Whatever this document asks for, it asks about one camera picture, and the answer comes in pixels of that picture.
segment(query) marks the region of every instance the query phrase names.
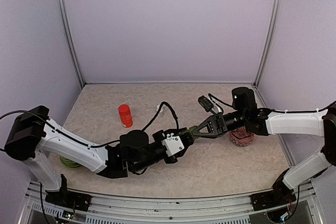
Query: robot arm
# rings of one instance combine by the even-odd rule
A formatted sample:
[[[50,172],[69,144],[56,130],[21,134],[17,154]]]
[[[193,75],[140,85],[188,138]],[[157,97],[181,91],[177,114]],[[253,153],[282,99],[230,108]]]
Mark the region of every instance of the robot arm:
[[[55,205],[87,211],[90,196],[68,191],[67,180],[54,170],[45,151],[68,158],[92,172],[107,178],[128,176],[164,160],[176,163],[194,143],[189,130],[170,129],[153,135],[154,142],[144,131],[134,130],[120,136],[116,146],[97,145],[58,125],[48,116],[49,109],[38,106],[31,114],[19,115],[5,145],[6,153],[24,162],[43,184],[46,201]]]
[[[252,195],[255,210],[287,204],[295,201],[293,189],[304,181],[314,178],[328,167],[336,165],[336,105],[321,111],[277,112],[271,109],[258,109],[253,90],[236,88],[232,90],[233,113],[217,113],[208,117],[194,131],[198,137],[217,138],[228,131],[245,126],[248,132],[267,136],[270,134],[309,134],[324,137],[324,147],[298,165],[284,171],[272,186],[271,192]],[[206,111],[213,104],[206,98],[199,99]]]

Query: lavender wall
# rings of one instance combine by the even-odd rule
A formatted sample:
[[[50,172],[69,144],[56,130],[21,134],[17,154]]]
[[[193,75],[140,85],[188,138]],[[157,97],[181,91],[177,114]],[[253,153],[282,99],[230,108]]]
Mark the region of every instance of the lavender wall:
[[[80,89],[57,0],[0,0],[0,10],[0,114],[43,104],[63,123]],[[1,148],[14,118],[0,121]],[[14,223],[30,173],[0,153],[0,174],[0,222]]]
[[[321,108],[336,100],[336,0],[282,0],[260,90],[277,109]],[[297,162],[323,139],[285,135]],[[313,180],[327,223],[335,223],[336,169]]]
[[[87,82],[250,82],[273,0],[66,0]]]

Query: red can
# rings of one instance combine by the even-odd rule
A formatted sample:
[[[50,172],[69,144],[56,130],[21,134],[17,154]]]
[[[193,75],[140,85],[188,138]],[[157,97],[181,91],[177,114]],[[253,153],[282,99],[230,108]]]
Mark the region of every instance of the red can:
[[[133,121],[130,107],[127,104],[123,104],[119,106],[118,110],[122,126],[126,128],[131,127],[133,125]]]

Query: beige table surface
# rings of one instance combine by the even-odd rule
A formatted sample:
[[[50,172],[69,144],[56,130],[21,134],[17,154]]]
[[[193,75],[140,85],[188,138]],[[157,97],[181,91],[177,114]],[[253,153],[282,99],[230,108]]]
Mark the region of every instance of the beige table surface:
[[[161,101],[176,111],[180,127],[200,124],[210,113],[197,98],[209,92],[228,103],[232,84],[102,84],[86,85],[73,106],[65,128],[95,143],[119,139],[121,134],[143,128]],[[118,106],[130,106],[134,124],[122,127]],[[150,135],[173,128],[167,108],[148,128]],[[256,136],[247,147],[236,147],[228,134],[215,140],[200,138],[176,164],[164,161],[151,166],[143,175],[129,173],[128,178],[107,179],[84,167],[66,168],[59,157],[51,154],[51,162],[63,173],[69,188],[109,195],[186,198],[239,194],[268,189],[288,168],[277,136]]]

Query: black cable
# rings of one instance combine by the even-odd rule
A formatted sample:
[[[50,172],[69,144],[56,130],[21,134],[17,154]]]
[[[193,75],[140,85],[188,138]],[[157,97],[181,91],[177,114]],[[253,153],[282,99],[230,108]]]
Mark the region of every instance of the black cable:
[[[91,148],[101,148],[101,147],[104,147],[104,146],[107,146],[109,144],[113,144],[113,143],[116,143],[116,142],[120,142],[120,140],[114,140],[114,141],[104,143],[104,144],[101,144],[101,145],[91,145]]]
[[[174,120],[175,120],[175,124],[176,124],[176,129],[179,129],[179,119],[178,119],[178,117],[177,117],[177,115],[176,115],[176,113],[175,113],[175,111],[174,111],[174,109],[170,106],[170,104],[169,103],[167,103],[167,102],[161,102],[161,104],[160,104],[160,106],[159,106],[159,109],[158,109],[158,111],[156,112],[156,114],[155,114],[155,116],[149,121],[149,123],[142,129],[142,131],[145,131],[153,122],[154,122],[154,120],[157,118],[157,116],[159,115],[159,112],[161,111],[161,109],[162,109],[162,106],[163,105],[166,105],[167,107],[168,107],[168,109],[170,110],[170,112],[172,113],[172,115],[173,115],[173,117],[174,117]]]
[[[75,139],[74,137],[72,136],[69,136],[68,134],[56,129],[53,125],[51,125],[50,123],[47,122],[47,120],[43,119],[41,116],[39,116],[38,114],[34,113],[34,112],[31,112],[31,111],[27,111],[27,110],[15,110],[15,111],[11,111],[11,112],[8,112],[2,116],[0,116],[0,120],[9,116],[9,115],[12,115],[12,114],[16,114],[16,113],[23,113],[23,114],[30,114],[30,115],[33,115],[37,118],[39,118],[42,122],[44,122],[45,124],[47,124],[50,128],[52,128],[53,130],[55,130],[56,132],[58,132],[59,134],[69,138],[70,140],[73,140],[75,141],[76,143],[78,144],[81,144],[81,145],[84,145],[86,147],[88,147],[89,145],[87,143],[83,143],[77,139]],[[112,143],[115,143],[115,142],[118,142],[119,140],[115,140],[115,141],[111,141],[111,142],[108,142],[108,143],[105,143],[105,144],[101,144],[101,145],[95,145],[95,146],[91,146],[91,148],[101,148],[101,147],[104,147],[106,145],[109,145],[109,144],[112,144]]]
[[[222,108],[216,101],[214,101],[212,97],[210,97],[210,100],[211,100],[213,103],[215,103],[217,107],[219,107],[219,108],[221,109],[221,113],[224,113],[223,108]]]
[[[142,175],[142,174],[144,174],[144,173],[146,172],[147,168],[148,168],[148,167],[146,167],[144,170],[142,170],[141,173],[134,173],[134,174],[136,174],[136,175]]]
[[[66,134],[66,133],[64,133],[64,132],[62,132],[62,131],[60,131],[60,130],[56,130],[56,132],[58,132],[59,134],[61,134],[61,135],[63,135],[63,136],[66,136],[67,138],[69,138],[70,140],[75,141],[75,142],[78,143],[78,144],[81,144],[81,145],[84,145],[84,146],[86,146],[86,147],[89,147],[89,145],[88,145],[87,143],[83,143],[83,142],[81,142],[81,141],[75,139],[75,138],[72,137],[72,136],[69,136],[68,134]]]
[[[43,216],[44,216],[46,222],[48,224],[50,224],[50,222],[47,219],[46,212],[44,211],[44,205],[43,205],[43,199],[42,199],[42,183],[41,182],[40,182],[40,200],[41,200],[41,207],[42,207]]]
[[[320,109],[319,112],[327,110],[328,108],[330,108],[331,106],[333,106],[334,104],[336,104],[336,101],[330,103],[328,106],[324,107],[323,109]],[[293,114],[293,113],[316,113],[316,110],[298,110],[298,111],[281,111],[281,110],[271,110],[273,112],[276,113],[281,113],[281,114]]]
[[[297,198],[297,200],[296,200],[296,205],[295,205],[294,211],[290,214],[290,216],[289,216],[287,219],[285,219],[285,221],[291,219],[291,218],[294,216],[294,214],[295,214],[295,212],[296,212],[296,209],[298,209],[299,198],[300,198],[300,185],[298,186],[298,198]]]
[[[224,104],[225,106],[228,106],[228,107],[230,107],[230,108],[233,108],[232,105],[230,105],[230,104],[228,104],[228,103],[226,103],[226,102],[223,102],[222,100],[218,99],[217,97],[215,97],[214,95],[212,95],[212,94],[210,94],[210,93],[208,94],[208,96],[209,96],[210,98],[213,98],[213,99],[217,100],[217,101],[220,102],[221,104]]]
[[[15,110],[15,111],[11,111],[11,112],[8,112],[2,116],[0,116],[0,120],[5,118],[6,116],[9,116],[9,115],[12,115],[12,114],[16,114],[16,113],[25,113],[25,114],[30,114],[30,115],[33,115],[33,116],[36,116],[37,118],[39,118],[42,122],[44,122],[45,124],[47,124],[50,128],[52,128],[53,130],[55,129],[54,126],[52,126],[50,123],[48,123],[45,119],[43,119],[41,116],[39,116],[38,114],[35,114],[33,112],[30,112],[30,111],[26,111],[26,110]]]

